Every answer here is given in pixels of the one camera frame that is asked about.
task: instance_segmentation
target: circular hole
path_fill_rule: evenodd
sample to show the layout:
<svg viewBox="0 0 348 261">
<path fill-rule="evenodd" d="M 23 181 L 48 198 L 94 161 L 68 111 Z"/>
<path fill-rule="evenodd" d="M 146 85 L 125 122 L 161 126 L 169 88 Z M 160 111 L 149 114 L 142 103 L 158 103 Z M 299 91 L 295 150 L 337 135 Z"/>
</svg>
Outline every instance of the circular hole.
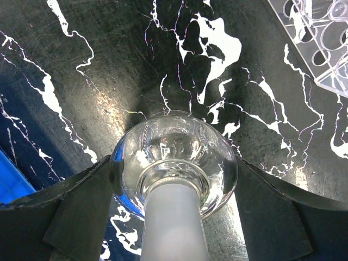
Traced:
<svg viewBox="0 0 348 261">
<path fill-rule="evenodd" d="M 348 35 L 348 30 L 342 32 L 341 37 L 339 38 L 340 43 L 341 43 L 342 45 L 344 45 L 344 44 L 346 43 L 347 38 L 348 38 L 347 35 Z"/>
<path fill-rule="evenodd" d="M 347 12 L 347 5 L 342 2 L 337 2 L 331 11 L 332 17 L 340 17 Z"/>
<path fill-rule="evenodd" d="M 344 44 L 342 43 L 343 32 L 347 31 L 348 25 L 346 23 L 329 23 L 321 33 L 320 43 L 322 46 L 330 51 L 338 50 L 342 48 Z"/>
<path fill-rule="evenodd" d="M 291 9 L 294 8 L 294 12 L 298 13 L 299 11 L 297 10 L 297 8 L 295 8 L 294 6 L 294 2 L 293 0 L 287 0 L 283 6 L 283 14 L 286 17 L 290 17 L 290 13 L 291 13 Z"/>
<path fill-rule="evenodd" d="M 316 34 L 318 33 L 317 29 L 315 27 L 311 27 L 310 30 L 306 26 L 304 28 L 305 35 L 302 37 L 301 42 L 309 42 L 313 40 L 313 38 L 316 37 Z"/>
<path fill-rule="evenodd" d="M 336 73 L 342 78 L 348 79 L 348 53 L 345 53 L 339 58 L 336 63 Z"/>
<path fill-rule="evenodd" d="M 321 66 L 326 63 L 326 58 L 324 57 L 323 52 L 325 57 L 327 57 L 327 59 L 330 60 L 330 53 L 328 51 L 323 50 L 321 52 L 320 50 L 317 50 L 312 57 L 312 63 L 315 66 Z"/>
</svg>

